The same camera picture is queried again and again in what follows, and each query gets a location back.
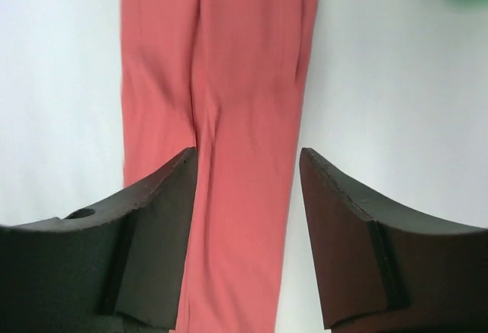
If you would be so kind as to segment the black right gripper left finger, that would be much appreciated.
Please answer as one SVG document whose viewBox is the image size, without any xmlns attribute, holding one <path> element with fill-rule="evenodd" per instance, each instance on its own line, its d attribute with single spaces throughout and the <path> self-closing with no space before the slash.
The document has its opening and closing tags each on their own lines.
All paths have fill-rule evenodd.
<svg viewBox="0 0 488 333">
<path fill-rule="evenodd" d="M 197 151 L 187 148 L 64 219 L 3 226 L 1 330 L 172 330 L 196 181 Z"/>
</svg>

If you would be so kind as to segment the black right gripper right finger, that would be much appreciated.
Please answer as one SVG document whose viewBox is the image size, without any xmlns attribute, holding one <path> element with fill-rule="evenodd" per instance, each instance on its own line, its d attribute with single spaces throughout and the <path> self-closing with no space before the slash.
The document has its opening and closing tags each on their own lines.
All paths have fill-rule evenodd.
<svg viewBox="0 0 488 333">
<path fill-rule="evenodd" d="M 300 180 L 326 329 L 487 330 L 484 228 L 406 207 L 310 148 Z"/>
</svg>

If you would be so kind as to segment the red t shirt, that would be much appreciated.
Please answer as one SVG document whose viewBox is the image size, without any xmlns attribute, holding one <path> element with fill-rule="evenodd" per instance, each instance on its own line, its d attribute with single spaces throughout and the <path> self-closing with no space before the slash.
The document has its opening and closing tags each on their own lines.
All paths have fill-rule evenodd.
<svg viewBox="0 0 488 333">
<path fill-rule="evenodd" d="M 272 332 L 317 0 L 121 0 L 124 182 L 198 180 L 179 332 Z"/>
</svg>

